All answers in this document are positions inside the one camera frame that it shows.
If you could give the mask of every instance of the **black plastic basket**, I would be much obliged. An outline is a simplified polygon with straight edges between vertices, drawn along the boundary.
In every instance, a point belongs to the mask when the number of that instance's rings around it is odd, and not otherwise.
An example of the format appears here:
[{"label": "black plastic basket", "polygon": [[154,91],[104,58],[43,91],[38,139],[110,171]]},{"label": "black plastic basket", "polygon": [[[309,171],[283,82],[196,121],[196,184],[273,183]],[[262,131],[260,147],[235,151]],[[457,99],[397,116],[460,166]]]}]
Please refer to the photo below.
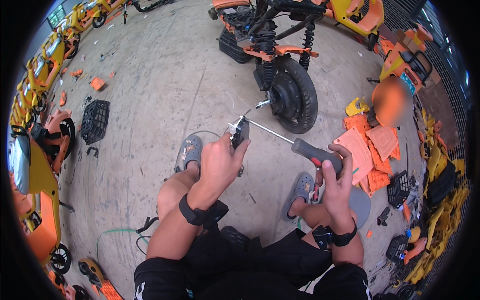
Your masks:
[{"label": "black plastic basket", "polygon": [[387,186],[388,203],[398,209],[408,197],[408,192],[407,170],[404,170],[397,176],[391,178],[390,184]]},{"label": "black plastic basket", "polygon": [[85,107],[80,135],[87,145],[100,141],[105,136],[109,107],[110,102],[98,99]]},{"label": "black plastic basket", "polygon": [[394,263],[402,261],[403,252],[407,249],[408,238],[406,235],[399,235],[392,239],[390,245],[388,245],[387,253],[385,256]]},{"label": "black plastic basket", "polygon": [[218,38],[218,47],[220,51],[224,52],[238,63],[246,63],[250,61],[253,56],[243,52],[243,49],[237,46],[237,40],[233,33],[223,27],[223,31]]}]

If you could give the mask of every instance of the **black spring suspension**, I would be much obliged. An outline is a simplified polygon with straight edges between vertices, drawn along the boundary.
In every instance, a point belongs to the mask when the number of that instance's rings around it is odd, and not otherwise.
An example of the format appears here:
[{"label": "black spring suspension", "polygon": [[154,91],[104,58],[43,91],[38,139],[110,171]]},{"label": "black spring suspension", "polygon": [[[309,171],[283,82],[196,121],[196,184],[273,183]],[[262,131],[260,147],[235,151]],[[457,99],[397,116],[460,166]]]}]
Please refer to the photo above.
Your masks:
[{"label": "black spring suspension", "polygon": [[[313,36],[315,35],[313,33],[315,29],[315,24],[313,22],[310,22],[305,26],[305,28],[307,30],[305,30],[305,38],[303,39],[305,43],[303,44],[303,46],[305,48],[310,48],[311,50],[313,46]],[[300,55],[299,64],[305,69],[305,71],[308,71],[308,65],[310,64],[310,54],[305,51],[302,52],[302,54]]]},{"label": "black spring suspension", "polygon": [[[264,49],[264,52],[267,55],[274,55],[275,54],[275,45],[276,45],[275,35],[276,35],[276,33],[273,30],[264,33],[263,41],[265,42],[265,44],[262,48]],[[263,70],[264,71],[264,82],[265,82],[265,85],[269,89],[272,85],[273,77],[276,73],[274,60],[264,61],[263,69],[264,69]]]}]

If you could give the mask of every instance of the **person's right hand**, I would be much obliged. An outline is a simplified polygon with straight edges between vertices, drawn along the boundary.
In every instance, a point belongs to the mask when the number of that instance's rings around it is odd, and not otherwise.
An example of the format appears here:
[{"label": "person's right hand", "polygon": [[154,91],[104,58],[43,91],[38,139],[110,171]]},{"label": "person's right hand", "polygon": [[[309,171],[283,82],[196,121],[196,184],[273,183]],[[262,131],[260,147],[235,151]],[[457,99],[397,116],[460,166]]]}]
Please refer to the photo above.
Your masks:
[{"label": "person's right hand", "polygon": [[201,186],[202,191],[207,193],[206,201],[212,201],[210,205],[237,177],[251,142],[245,140],[234,150],[231,146],[231,136],[227,132],[218,141],[208,143],[202,150],[200,180],[195,185]]},{"label": "person's right hand", "polygon": [[350,215],[348,208],[348,199],[352,190],[352,153],[342,145],[328,145],[328,149],[338,152],[343,159],[343,169],[338,175],[335,173],[332,162],[324,160],[322,162],[322,176],[325,179],[325,192],[323,203],[325,210],[332,218],[341,218],[346,214]]}]

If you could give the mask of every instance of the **window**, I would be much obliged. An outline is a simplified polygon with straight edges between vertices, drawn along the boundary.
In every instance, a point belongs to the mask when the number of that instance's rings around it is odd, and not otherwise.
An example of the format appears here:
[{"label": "window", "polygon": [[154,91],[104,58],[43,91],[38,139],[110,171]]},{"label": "window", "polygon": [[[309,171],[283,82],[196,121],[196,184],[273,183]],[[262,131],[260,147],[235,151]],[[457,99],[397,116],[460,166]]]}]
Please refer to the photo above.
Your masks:
[{"label": "window", "polygon": [[52,13],[48,16],[48,22],[50,26],[55,28],[61,20],[65,17],[65,11],[63,10],[62,5],[59,5]]}]

